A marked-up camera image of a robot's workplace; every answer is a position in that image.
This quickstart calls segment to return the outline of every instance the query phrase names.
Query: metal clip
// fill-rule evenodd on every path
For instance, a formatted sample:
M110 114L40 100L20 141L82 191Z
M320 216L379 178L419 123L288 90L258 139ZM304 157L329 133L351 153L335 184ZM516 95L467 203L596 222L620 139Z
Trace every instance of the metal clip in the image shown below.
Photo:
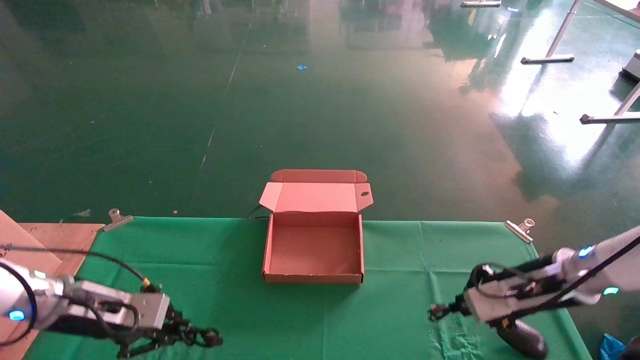
M131 220L133 220L133 217L131 215L127 215L125 217L123 217L120 214L120 210L118 209L111 209L109 210L109 217L111 218L111 223L109 225L105 225L103 227L103 229L105 231L111 231L113 229L115 229L116 227L126 224L128 222L130 222Z
M528 235L528 233L529 233L529 229L536 225L536 222L531 220L530 218L524 219L524 221L520 225L516 225L510 222L509 220L507 220L504 223L504 225L509 230L513 231L514 234L518 235L519 238L523 239L524 242L530 243L533 241L533 239Z

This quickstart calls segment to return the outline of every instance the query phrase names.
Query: cardboard box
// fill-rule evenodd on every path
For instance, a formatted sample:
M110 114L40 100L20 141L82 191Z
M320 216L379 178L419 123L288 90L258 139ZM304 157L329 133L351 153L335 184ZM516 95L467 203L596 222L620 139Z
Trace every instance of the cardboard box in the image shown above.
M355 170L279 170L260 204L272 211L262 273L266 282L360 284L362 216L373 203Z

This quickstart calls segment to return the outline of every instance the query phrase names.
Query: metal table leg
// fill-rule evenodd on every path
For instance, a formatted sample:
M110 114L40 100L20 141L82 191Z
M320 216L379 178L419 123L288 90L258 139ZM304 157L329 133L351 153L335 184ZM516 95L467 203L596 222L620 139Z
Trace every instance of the metal table leg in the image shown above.
M627 110L634 104L636 99L640 97L640 82L631 90L627 98L620 104L613 116L610 117L593 117L584 114L580 118L583 124L621 124L625 122L637 122L640 120L640 113L627 113Z
M461 8L499 8L500 6L502 6L502 1L488 0L463 1L460 4Z
M571 20L573 20L573 16L575 16L576 11L578 11L578 5L580 5L581 1L582 0L574 0L573 4L571 5L571 9L569 9L569 12L566 13L564 20L562 21L562 25L560 25L560 29L558 30L556 37L554 38L554 41L551 43L549 50L547 51L547 55L545 55L544 58L535 58L535 59L522 58L522 60L520 60L521 63L523 64L559 63L559 62L571 62L575 59L575 56L572 54L554 55L554 52L556 51L556 47L558 47L558 44L560 44L560 39L562 39L564 32L569 27L569 24L571 24Z

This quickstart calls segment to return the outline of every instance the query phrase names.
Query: blue indicator light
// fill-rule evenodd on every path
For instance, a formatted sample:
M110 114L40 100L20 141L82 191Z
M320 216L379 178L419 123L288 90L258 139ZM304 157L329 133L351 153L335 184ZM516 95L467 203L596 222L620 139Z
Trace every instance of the blue indicator light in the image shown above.
M9 319L17 322L21 322L24 320L24 313L20 310L13 310L9 312Z
M585 256L589 255L589 253L593 250L593 246L587 246L587 247L583 247L582 249L580 249L580 251L578 251L578 258L584 258Z
M610 294L617 294L618 291L620 291L619 288L615 287L615 286L611 286L610 288L606 288L603 292L602 295L610 295Z

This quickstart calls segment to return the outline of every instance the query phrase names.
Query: box flap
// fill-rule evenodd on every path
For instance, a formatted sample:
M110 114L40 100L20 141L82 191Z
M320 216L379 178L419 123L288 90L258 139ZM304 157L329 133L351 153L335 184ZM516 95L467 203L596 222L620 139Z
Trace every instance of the box flap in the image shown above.
M283 183L267 183L260 197L260 205L271 211L276 211L276 204L278 204L282 185Z
M357 213L373 203L367 176L356 170L278 170L260 205L274 213Z

